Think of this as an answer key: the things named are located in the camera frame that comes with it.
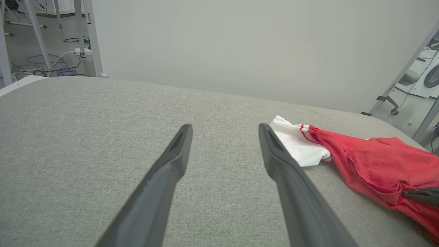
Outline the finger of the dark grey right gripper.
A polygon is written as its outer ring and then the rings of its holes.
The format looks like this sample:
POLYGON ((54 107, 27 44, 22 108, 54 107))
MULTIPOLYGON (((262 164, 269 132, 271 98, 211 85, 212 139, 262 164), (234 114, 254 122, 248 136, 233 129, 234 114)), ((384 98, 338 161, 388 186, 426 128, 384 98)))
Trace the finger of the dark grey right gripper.
POLYGON ((439 206, 439 188, 427 187, 418 190, 404 190, 401 193, 403 198, 424 202, 432 206, 439 206))

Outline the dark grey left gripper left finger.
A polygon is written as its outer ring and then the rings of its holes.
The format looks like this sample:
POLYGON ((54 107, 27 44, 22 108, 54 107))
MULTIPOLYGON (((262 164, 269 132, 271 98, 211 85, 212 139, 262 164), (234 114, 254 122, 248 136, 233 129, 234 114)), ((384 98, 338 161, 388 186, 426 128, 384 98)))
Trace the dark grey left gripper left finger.
POLYGON ((188 167, 192 137, 192 125, 182 125, 108 226, 97 247, 162 246, 174 191, 188 167))

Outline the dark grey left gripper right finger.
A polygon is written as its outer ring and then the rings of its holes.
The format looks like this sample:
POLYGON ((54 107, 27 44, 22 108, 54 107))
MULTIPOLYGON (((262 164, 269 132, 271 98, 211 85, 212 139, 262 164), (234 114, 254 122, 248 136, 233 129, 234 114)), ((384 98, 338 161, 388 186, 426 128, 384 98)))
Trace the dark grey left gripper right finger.
POLYGON ((357 244, 299 164, 266 123, 259 142, 265 169, 276 183, 292 247, 356 247, 357 244))

